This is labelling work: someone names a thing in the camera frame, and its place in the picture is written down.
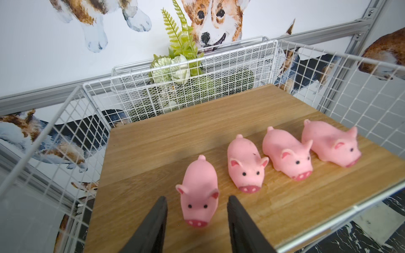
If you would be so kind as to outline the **green fern plant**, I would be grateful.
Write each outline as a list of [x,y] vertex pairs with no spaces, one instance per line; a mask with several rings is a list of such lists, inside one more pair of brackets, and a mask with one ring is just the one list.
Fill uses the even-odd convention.
[[149,77],[152,83],[174,82],[185,84],[191,77],[202,74],[200,62],[204,54],[198,52],[194,42],[193,28],[188,25],[186,17],[177,1],[173,1],[176,14],[180,20],[178,25],[171,14],[164,8],[161,10],[166,32],[169,36],[169,54],[154,55]]

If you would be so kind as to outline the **pink pig toy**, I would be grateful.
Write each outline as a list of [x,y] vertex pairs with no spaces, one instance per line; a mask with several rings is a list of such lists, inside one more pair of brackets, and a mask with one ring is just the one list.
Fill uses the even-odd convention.
[[313,172],[310,150],[313,140],[299,142],[289,132],[267,128],[262,151],[272,161],[273,168],[296,181],[308,178]]
[[188,166],[176,190],[185,222],[196,228],[206,227],[217,210],[219,188],[216,170],[204,155]]
[[254,194],[261,190],[270,159],[262,158],[251,140],[237,135],[228,146],[227,160],[229,176],[241,192]]
[[357,136],[358,129],[355,126],[348,131],[342,131],[326,122],[306,119],[301,140],[313,141],[311,150],[321,161],[349,168],[362,156]]

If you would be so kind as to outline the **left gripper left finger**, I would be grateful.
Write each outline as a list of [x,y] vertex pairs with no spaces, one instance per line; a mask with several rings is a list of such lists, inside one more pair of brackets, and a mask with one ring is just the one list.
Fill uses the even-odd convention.
[[162,253],[167,215],[167,199],[161,196],[120,253]]

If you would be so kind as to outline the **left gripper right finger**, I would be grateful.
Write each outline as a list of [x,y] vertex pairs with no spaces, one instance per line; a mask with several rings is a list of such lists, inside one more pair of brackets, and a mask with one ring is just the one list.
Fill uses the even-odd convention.
[[227,203],[233,253],[276,253],[236,196]]

